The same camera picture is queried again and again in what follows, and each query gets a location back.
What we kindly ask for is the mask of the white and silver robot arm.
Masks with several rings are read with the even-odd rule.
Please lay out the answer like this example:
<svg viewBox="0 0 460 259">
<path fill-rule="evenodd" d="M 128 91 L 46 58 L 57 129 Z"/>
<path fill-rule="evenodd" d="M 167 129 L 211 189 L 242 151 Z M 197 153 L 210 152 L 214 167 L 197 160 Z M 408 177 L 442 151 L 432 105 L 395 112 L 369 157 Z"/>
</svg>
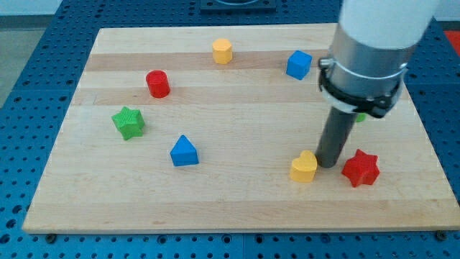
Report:
<svg viewBox="0 0 460 259">
<path fill-rule="evenodd" d="M 438 0 L 345 0 L 319 87 L 327 102 L 347 114 L 382 118 L 397 103 L 416 45 Z"/>
</svg>

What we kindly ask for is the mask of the green block behind arm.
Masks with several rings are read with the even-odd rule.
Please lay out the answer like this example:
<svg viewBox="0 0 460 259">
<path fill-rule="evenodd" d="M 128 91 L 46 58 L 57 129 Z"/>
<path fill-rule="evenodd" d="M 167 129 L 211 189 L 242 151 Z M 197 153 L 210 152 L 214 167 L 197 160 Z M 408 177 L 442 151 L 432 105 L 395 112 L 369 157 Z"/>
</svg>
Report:
<svg viewBox="0 0 460 259">
<path fill-rule="evenodd" d="M 356 117 L 356 123 L 363 122 L 367 118 L 367 115 L 365 113 L 360 113 Z"/>
</svg>

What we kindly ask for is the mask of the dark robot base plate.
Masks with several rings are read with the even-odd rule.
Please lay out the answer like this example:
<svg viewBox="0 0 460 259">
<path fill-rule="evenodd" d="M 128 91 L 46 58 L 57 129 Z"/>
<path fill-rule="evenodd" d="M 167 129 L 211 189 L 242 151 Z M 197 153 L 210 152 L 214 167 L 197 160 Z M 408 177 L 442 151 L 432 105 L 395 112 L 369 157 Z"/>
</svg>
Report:
<svg viewBox="0 0 460 259">
<path fill-rule="evenodd" d="M 201 12 L 275 11 L 275 0 L 199 0 Z"/>
</svg>

